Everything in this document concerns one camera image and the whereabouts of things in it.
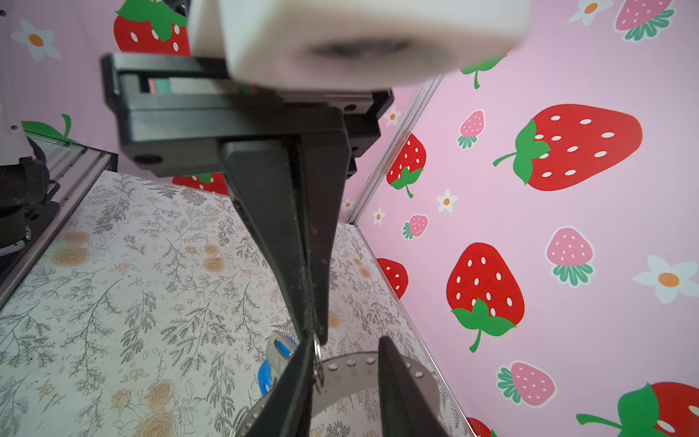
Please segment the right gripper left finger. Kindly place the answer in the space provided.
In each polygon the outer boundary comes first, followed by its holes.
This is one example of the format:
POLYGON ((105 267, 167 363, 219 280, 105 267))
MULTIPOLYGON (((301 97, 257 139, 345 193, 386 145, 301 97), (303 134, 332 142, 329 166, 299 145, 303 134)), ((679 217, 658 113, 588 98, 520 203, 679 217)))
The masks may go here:
POLYGON ((311 427, 314 342, 299 342, 279 386, 246 436, 307 436, 311 427))

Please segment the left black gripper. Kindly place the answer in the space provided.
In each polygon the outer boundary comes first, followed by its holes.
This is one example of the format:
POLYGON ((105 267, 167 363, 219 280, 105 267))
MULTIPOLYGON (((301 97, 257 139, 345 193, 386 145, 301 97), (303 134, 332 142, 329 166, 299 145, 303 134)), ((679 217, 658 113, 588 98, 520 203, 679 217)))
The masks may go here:
POLYGON ((313 326, 326 344, 329 266, 345 180, 351 162, 379 139, 393 92, 251 87, 215 58, 116 53, 102 56, 100 68, 121 151, 158 177, 224 171, 234 208, 271 267, 296 332, 307 339, 313 326), (289 156, 300 167, 304 247, 289 156))

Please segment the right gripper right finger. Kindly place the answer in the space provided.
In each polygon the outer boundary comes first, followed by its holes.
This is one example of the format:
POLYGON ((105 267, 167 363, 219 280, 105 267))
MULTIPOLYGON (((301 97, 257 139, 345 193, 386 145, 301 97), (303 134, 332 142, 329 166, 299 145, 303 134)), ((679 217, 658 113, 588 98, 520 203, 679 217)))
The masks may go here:
POLYGON ((380 418, 384 436, 448 436, 389 337, 379 342, 380 418))

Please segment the grey strap keyring yellow clasp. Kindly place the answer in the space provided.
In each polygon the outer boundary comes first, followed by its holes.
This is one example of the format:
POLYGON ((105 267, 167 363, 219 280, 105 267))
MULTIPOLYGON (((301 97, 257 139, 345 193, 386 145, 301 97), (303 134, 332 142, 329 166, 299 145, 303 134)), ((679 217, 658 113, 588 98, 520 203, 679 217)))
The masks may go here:
MULTIPOLYGON (((402 356, 407 368, 413 374, 420 391, 426 398, 431 411, 440 417, 441 394, 439 383, 433 373, 417 360, 402 356)), ((325 375, 324 386, 319 394, 313 395, 311 416, 322 413, 324 410, 340 400, 350 398, 355 393, 369 389, 379 388, 379 355, 371 351, 364 353, 351 353, 327 359, 323 362, 325 375)), ((274 388, 262 396, 258 402, 250 407, 240 418, 237 418, 230 436, 246 436, 249 429, 258 420, 265 409, 275 389, 279 386, 279 380, 274 388)))

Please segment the key with blue tag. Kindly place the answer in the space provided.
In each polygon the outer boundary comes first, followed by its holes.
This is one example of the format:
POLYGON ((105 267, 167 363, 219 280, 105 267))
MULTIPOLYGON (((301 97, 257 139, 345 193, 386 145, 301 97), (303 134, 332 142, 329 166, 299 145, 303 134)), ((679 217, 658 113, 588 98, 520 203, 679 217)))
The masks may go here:
POLYGON ((266 346, 266 360, 258 370, 258 387, 262 396, 274 388, 296 349, 293 338, 280 331, 271 333, 266 346))

